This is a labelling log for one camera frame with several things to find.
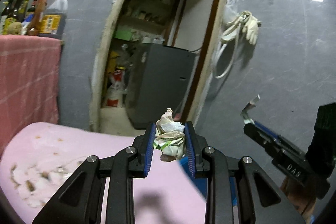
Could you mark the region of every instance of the door frame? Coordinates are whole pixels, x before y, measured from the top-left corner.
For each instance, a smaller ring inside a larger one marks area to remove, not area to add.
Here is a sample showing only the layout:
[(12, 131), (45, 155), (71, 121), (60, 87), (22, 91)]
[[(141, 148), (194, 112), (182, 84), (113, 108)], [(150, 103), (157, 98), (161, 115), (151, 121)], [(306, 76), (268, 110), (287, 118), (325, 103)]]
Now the door frame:
[[(106, 62), (108, 59), (110, 43), (115, 31), (118, 17), (124, 3), (124, 0), (113, 0), (113, 6), (108, 16), (105, 27), (102, 33), (100, 46), (97, 49), (97, 53), (94, 60), (93, 72), (91, 77), (91, 103), (89, 106), (89, 124), (90, 130), (94, 132), (100, 131), (100, 107), (101, 107), (101, 96), (102, 96), (102, 86), (104, 81), (104, 73)], [(205, 39), (203, 44), (206, 42), (207, 47), (202, 48), (199, 62), (197, 64), (195, 76), (192, 82), (192, 86), (187, 98), (186, 106), (184, 107), (185, 120), (193, 120), (193, 116), (196, 109), (200, 103), (200, 96), (202, 90), (206, 85), (206, 79), (209, 75), (209, 69), (211, 67), (211, 57), (215, 49), (215, 45), (218, 42), (219, 32), (221, 30), (221, 20), (223, 16), (223, 7), (226, 4), (226, 0), (214, 0), (210, 18), (208, 22), (208, 27), (205, 34)]]

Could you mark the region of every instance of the white cable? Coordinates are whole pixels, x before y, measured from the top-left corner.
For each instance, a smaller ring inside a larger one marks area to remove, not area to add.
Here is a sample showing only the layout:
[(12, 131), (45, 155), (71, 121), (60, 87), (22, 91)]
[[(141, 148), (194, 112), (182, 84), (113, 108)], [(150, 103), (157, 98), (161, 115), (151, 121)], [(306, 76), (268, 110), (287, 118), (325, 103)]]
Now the white cable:
[(213, 75), (216, 79), (223, 78), (229, 72), (229, 70), (231, 69), (231, 67), (233, 65), (233, 61), (234, 61), (235, 56), (236, 56), (236, 49), (237, 49), (238, 41), (239, 41), (240, 28), (241, 28), (241, 23), (239, 23), (239, 25), (238, 25), (237, 35), (236, 35), (236, 38), (235, 38), (235, 46), (233, 48), (233, 53), (232, 53), (230, 63), (226, 67), (225, 71), (219, 76), (217, 76), (217, 64), (218, 64), (218, 61), (219, 61), (220, 57), (222, 56), (222, 54), (223, 54), (223, 52), (224, 52), (224, 50), (227, 46), (227, 43), (222, 45), (221, 49), (219, 50), (219, 53), (217, 54), (217, 56), (215, 58), (215, 61), (214, 61), (214, 64), (213, 64)]

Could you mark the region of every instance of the plastic jug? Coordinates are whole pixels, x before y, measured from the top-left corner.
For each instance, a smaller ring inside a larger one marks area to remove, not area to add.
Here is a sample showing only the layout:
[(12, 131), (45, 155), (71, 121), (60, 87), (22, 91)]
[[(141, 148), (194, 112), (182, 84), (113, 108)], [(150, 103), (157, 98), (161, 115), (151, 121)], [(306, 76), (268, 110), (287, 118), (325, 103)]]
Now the plastic jug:
[(55, 0), (43, 14), (39, 36), (62, 39), (67, 11), (67, 0)]

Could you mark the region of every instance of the rubber glove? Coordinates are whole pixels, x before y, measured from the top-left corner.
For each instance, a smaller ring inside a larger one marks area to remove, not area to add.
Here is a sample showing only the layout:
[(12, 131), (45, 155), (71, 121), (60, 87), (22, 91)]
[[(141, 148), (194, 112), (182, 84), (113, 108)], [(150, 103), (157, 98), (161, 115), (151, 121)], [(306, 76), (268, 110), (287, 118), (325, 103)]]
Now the rubber glove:
[(246, 33), (246, 40), (248, 40), (251, 45), (255, 45), (257, 43), (258, 31), (259, 31), (258, 23), (261, 23), (261, 21), (258, 21), (251, 14), (242, 30), (243, 33)]
[(228, 22), (229, 28), (227, 28), (221, 36), (222, 43), (227, 43), (236, 38), (238, 32), (239, 23), (244, 25), (244, 23), (248, 20), (249, 16), (251, 16), (251, 12), (243, 11), (235, 20)]

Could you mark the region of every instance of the crumpled paper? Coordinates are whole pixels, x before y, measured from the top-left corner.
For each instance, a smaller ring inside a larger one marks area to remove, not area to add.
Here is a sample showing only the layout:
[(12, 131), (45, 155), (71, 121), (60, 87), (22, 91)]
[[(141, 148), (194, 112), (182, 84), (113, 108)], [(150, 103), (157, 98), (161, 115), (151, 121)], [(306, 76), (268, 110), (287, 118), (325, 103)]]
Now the crumpled paper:
[(174, 122), (173, 111), (168, 108), (161, 119), (156, 122), (154, 148), (162, 151), (162, 161), (180, 160), (184, 155), (184, 125)]

